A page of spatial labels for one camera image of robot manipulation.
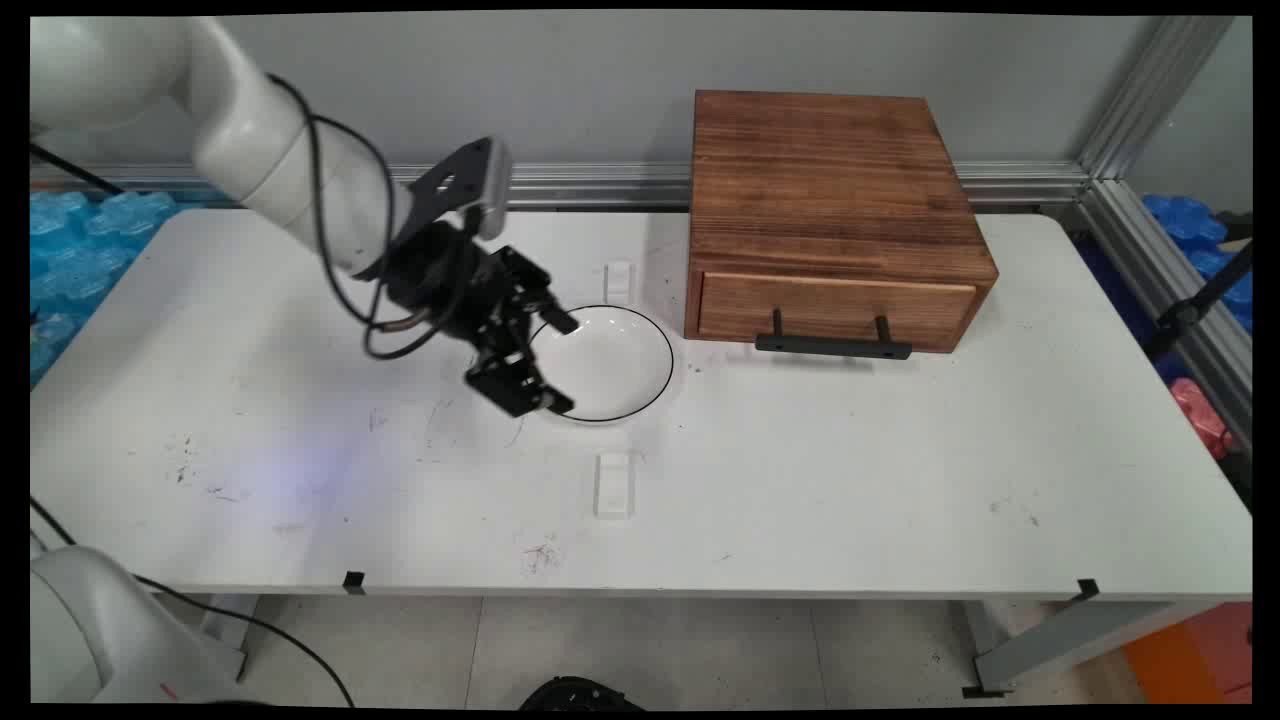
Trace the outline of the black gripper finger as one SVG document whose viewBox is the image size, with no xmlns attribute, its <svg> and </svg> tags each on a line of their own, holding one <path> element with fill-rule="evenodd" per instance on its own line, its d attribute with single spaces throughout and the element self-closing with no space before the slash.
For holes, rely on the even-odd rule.
<svg viewBox="0 0 1280 720">
<path fill-rule="evenodd" d="M 570 413 L 576 409 L 575 401 L 552 386 L 539 369 L 530 325 L 529 320 L 485 325 L 463 380 L 512 418 L 539 410 Z"/>
<path fill-rule="evenodd" d="M 564 310 L 550 291 L 550 275 L 516 249 L 498 250 L 498 259 L 515 287 L 512 302 L 526 314 L 538 315 L 559 334 L 572 334 L 580 323 Z"/>
</svg>

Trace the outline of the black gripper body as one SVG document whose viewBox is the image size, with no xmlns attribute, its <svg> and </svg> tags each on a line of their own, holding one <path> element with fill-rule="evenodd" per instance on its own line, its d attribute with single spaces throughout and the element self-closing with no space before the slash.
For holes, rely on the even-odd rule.
<svg viewBox="0 0 1280 720">
<path fill-rule="evenodd" d="M 475 347 L 524 345 L 524 255 L 512 247 L 488 252 L 462 229 L 434 222 L 393 251 L 384 290 L 408 314 L 381 320 L 384 332 L 428 325 Z"/>
</svg>

